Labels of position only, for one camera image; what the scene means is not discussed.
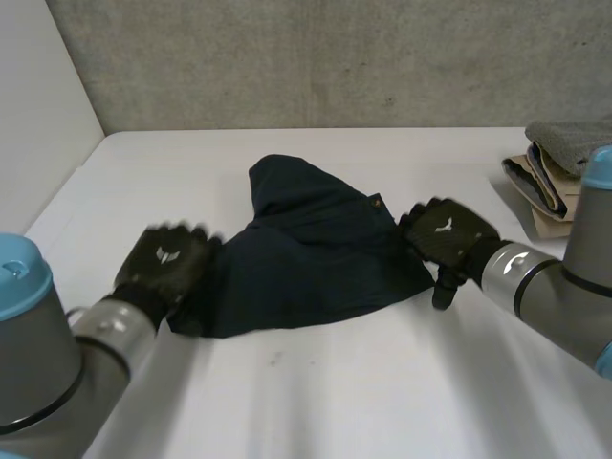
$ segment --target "folded gray towel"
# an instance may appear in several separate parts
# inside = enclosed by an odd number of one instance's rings
[[[525,135],[558,165],[579,177],[591,153],[612,144],[612,121],[532,122]]]

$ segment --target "gray concrete wall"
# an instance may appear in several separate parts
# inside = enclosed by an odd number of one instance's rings
[[[610,0],[47,1],[108,134],[612,112]]]

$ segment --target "light blue robot joint cap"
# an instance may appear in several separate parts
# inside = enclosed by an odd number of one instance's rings
[[[607,380],[612,380],[612,342],[609,342],[595,362],[595,371]]]
[[[30,311],[52,286],[51,269],[36,244],[0,232],[0,321]]]
[[[586,166],[582,184],[592,188],[612,189],[612,145],[595,150]]]
[[[0,459],[28,459],[23,456],[17,456],[11,452],[0,451]]]

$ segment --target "logo on robotic hand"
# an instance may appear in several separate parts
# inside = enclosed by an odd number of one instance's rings
[[[179,251],[175,251],[174,253],[169,253],[167,251],[164,251],[164,249],[162,249],[161,247],[159,247],[157,251],[155,252],[155,254],[157,256],[157,259],[160,260],[160,264],[162,265],[163,263],[169,263],[170,261],[176,260],[181,253]]]
[[[436,228],[434,232],[452,231],[452,217],[448,218],[448,223],[444,227]]]

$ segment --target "folded cloth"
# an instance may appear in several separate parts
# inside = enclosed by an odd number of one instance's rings
[[[532,122],[525,135],[570,175],[579,177],[591,153],[612,144],[612,121]]]
[[[526,155],[502,161],[504,172],[532,204],[535,228],[541,237],[569,234],[580,194],[580,180],[532,144]]]
[[[330,323],[433,285],[422,262],[405,254],[380,195],[289,156],[263,158],[249,176],[254,218],[169,321],[173,331],[225,338]]]

